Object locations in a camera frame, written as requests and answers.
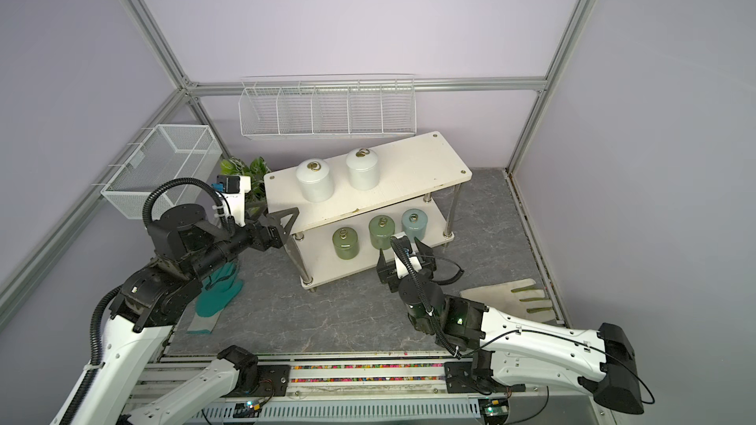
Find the white tea canister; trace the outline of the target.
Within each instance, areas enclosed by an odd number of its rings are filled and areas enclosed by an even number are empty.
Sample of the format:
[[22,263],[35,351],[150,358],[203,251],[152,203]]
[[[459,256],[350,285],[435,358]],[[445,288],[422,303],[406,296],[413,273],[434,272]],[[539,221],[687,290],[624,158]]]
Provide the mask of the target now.
[[302,196],[311,203],[329,200],[335,192],[335,183],[329,163],[324,159],[307,159],[295,171]]
[[356,190],[368,191],[380,182],[379,157],[372,149],[361,148],[348,153],[346,167],[350,185]]

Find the large blue-grey tea canister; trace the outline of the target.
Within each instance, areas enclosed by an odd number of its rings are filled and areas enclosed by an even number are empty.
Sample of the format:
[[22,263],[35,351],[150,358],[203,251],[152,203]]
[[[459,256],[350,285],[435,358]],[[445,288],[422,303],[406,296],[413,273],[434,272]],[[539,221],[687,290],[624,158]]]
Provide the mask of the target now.
[[399,260],[409,260],[413,257],[413,245],[407,236],[392,236],[390,246],[395,257]]

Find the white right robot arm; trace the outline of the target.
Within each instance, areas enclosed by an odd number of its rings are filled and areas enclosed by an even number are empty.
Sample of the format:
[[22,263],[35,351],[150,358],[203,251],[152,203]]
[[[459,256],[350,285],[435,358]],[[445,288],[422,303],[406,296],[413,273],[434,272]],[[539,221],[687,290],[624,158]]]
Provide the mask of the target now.
[[453,384],[490,395],[519,386],[571,389],[613,411],[641,415],[656,401],[638,375],[636,353],[624,330],[541,324],[484,303],[449,295],[434,277],[430,247],[401,233],[388,239],[393,262],[380,257],[380,281],[399,294],[409,322],[463,365]]

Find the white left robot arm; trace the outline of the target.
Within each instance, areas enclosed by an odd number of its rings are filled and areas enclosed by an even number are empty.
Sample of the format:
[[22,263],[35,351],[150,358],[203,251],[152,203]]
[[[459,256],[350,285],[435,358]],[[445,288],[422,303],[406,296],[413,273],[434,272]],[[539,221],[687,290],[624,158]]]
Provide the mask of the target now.
[[194,378],[148,407],[124,412],[148,361],[170,336],[186,307],[214,273],[247,249],[282,248],[298,208],[234,216],[232,197],[200,179],[159,185],[143,204],[143,224],[155,256],[108,291],[90,320],[90,362],[53,418],[55,424],[183,424],[225,395],[273,397],[259,360],[230,346]]

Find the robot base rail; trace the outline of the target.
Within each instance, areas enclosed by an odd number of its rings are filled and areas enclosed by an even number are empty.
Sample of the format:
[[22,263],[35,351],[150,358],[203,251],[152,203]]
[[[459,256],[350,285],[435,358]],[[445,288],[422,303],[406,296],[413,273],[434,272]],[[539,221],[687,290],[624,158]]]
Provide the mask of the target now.
[[555,386],[470,388],[470,365],[438,355],[267,359],[252,393],[210,399],[187,424],[613,424]]

